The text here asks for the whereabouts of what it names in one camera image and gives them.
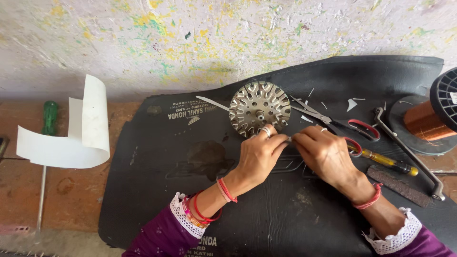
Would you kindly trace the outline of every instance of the metal rod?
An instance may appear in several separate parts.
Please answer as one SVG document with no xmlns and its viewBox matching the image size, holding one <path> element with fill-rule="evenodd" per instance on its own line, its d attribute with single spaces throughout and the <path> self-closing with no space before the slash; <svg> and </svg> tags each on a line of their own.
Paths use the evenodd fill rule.
<svg viewBox="0 0 457 257">
<path fill-rule="evenodd" d="M 41 241 L 41 219 L 43 217 L 43 202 L 44 202 L 45 185 L 46 185 L 46 166 L 43 166 L 43 174 L 41 175 L 40 205 L 38 207 L 37 231 L 35 232 L 35 244 L 38 244 Z"/>
<path fill-rule="evenodd" d="M 383 113 L 383 108 L 378 107 L 374 109 L 374 112 L 376 113 L 376 116 L 374 120 L 376 123 L 386 132 L 392 140 L 394 140 L 400 148 L 414 161 L 414 163 L 419 166 L 419 168 L 432 180 L 432 182 L 435 184 L 435 187 L 433 188 L 432 191 L 432 197 L 444 201 L 445 197 L 443 195 L 443 183 L 425 166 L 425 164 L 417 158 L 417 156 L 405 145 L 403 142 L 396 136 L 392 130 L 389 129 L 386 124 L 381 120 L 381 115 Z"/>
</svg>

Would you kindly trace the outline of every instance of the green screwdriver handle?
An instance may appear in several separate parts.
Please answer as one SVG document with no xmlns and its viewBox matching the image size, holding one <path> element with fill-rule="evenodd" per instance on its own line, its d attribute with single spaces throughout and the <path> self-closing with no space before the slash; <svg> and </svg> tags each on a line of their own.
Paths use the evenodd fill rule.
<svg viewBox="0 0 457 257">
<path fill-rule="evenodd" d="M 56 135 L 56 120 L 57 120 L 57 103 L 54 101 L 46 101 L 44 103 L 43 119 L 44 126 L 41 134 L 55 136 Z"/>
</svg>

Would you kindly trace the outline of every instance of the spool label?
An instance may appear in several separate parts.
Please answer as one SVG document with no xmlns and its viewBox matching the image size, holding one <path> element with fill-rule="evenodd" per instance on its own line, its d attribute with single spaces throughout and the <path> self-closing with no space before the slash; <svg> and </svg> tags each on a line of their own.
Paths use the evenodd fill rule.
<svg viewBox="0 0 457 257">
<path fill-rule="evenodd" d="M 453 104 L 457 104 L 457 92 L 450 92 Z"/>
</svg>

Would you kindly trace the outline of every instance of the red scissors handle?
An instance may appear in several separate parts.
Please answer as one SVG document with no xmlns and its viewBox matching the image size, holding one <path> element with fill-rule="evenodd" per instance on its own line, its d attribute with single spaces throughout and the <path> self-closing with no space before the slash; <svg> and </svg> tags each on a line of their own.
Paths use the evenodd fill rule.
<svg viewBox="0 0 457 257">
<path fill-rule="evenodd" d="M 348 129 L 351 129 L 351 130 L 354 130 L 354 131 L 360 133 L 362 136 L 366 137 L 370 141 L 378 141 L 381 138 L 381 134 L 379 133 L 379 131 L 377 129 L 375 129 L 373 126 L 368 125 L 365 122 L 360 121 L 358 119 L 349 119 L 349 120 L 334 120 L 334 119 L 332 119 L 332 121 L 335 122 L 335 123 L 338 123 L 339 125 L 341 125 L 341 126 L 343 126 L 345 128 L 348 128 Z M 358 125 L 362 126 L 362 129 L 359 129 L 356 126 L 351 125 L 351 123 L 355 123 L 355 124 L 358 124 Z M 370 134 L 368 134 L 366 132 L 367 129 L 369 131 L 371 131 L 374 136 L 371 136 Z"/>
<path fill-rule="evenodd" d="M 346 139 L 347 143 L 350 143 L 357 149 L 357 152 L 351 151 L 349 153 L 349 155 L 351 155 L 352 157 L 359 157 L 362 155 L 363 150 L 362 150 L 362 147 L 359 145 L 359 143 L 357 143 L 355 140 L 350 139 L 348 137 L 343 137 L 343 138 Z"/>
</svg>

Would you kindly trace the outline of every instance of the hand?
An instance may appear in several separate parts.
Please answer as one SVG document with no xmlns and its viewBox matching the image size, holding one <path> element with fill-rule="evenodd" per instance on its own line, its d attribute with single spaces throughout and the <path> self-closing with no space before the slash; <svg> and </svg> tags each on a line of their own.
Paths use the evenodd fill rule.
<svg viewBox="0 0 457 257">
<path fill-rule="evenodd" d="M 276 164 L 284 148 L 287 135 L 278 134 L 273 125 L 267 124 L 271 137 L 265 131 L 241 143 L 241 156 L 238 166 L 224 178 L 233 197 L 241 195 L 264 182 Z"/>
<path fill-rule="evenodd" d="M 346 140 L 309 126 L 292 136 L 305 163 L 322 180 L 338 189 L 355 204 L 367 202 L 376 190 L 365 174 L 352 163 Z"/>
</svg>

